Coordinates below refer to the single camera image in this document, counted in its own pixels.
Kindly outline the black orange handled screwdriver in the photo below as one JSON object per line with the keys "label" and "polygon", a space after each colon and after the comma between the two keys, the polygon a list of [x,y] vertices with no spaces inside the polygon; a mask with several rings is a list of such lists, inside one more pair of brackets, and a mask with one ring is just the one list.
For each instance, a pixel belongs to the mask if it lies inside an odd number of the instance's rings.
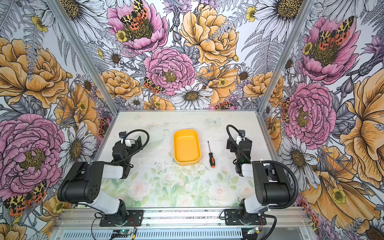
{"label": "black orange handled screwdriver", "polygon": [[213,153],[211,151],[210,142],[208,142],[208,147],[209,147],[209,162],[210,162],[211,167],[215,168],[216,167],[216,162],[215,162],[214,155],[213,155]]}

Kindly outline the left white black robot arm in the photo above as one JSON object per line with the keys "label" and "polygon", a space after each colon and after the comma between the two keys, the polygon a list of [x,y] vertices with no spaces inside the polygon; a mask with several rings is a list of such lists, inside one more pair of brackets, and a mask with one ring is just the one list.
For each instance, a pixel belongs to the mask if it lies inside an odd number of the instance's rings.
{"label": "left white black robot arm", "polygon": [[59,201],[85,205],[101,212],[109,223],[121,226],[129,219],[124,201],[109,196],[101,190],[102,180],[126,179],[133,168],[132,156],[143,147],[141,137],[136,140],[120,139],[113,147],[111,162],[78,162],[59,187]]}

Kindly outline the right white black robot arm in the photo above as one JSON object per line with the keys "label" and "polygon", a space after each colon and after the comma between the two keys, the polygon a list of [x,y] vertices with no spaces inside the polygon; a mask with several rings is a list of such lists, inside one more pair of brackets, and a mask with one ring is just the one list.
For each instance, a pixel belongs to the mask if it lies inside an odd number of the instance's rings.
{"label": "right white black robot arm", "polygon": [[226,211],[227,225],[262,225],[263,213],[293,205],[299,194],[295,174],[277,161],[251,161],[252,141],[238,136],[229,137],[227,149],[235,153],[236,173],[253,179],[254,193],[241,200],[238,210]]}

